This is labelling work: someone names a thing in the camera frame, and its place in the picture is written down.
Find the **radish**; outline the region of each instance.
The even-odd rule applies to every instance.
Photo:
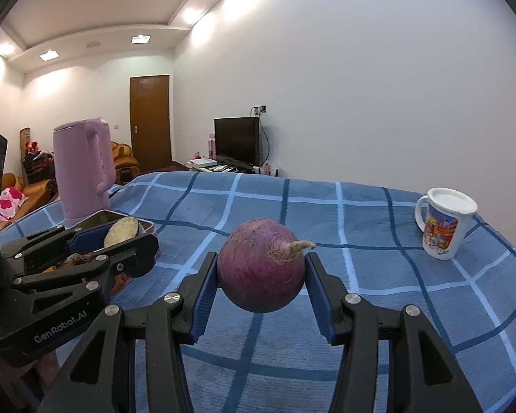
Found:
[[[218,285],[242,309],[257,313],[281,309],[304,284],[305,248],[315,248],[315,243],[297,240],[273,220],[245,222],[220,250]]]

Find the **mug handle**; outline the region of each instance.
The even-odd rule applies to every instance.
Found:
[[[422,204],[428,200],[428,196],[424,195],[421,198],[419,198],[419,201],[417,202],[417,205],[415,207],[415,221],[417,222],[417,225],[419,226],[420,230],[424,233],[424,220],[422,219],[422,213],[420,212],[422,209]]]

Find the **tv screen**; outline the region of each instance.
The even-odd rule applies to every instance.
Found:
[[[218,118],[214,120],[214,132],[218,158],[224,156],[260,165],[258,118]]]

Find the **kettle handle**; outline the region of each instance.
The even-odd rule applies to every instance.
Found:
[[[88,138],[97,136],[98,139],[99,155],[103,163],[103,180],[97,185],[96,193],[101,195],[114,185],[116,171],[113,163],[113,154],[111,152],[109,126],[102,119],[96,121],[97,122],[86,123],[85,128]]]

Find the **door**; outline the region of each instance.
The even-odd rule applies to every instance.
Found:
[[[169,82],[170,76],[130,78],[132,153],[141,172],[172,165]]]

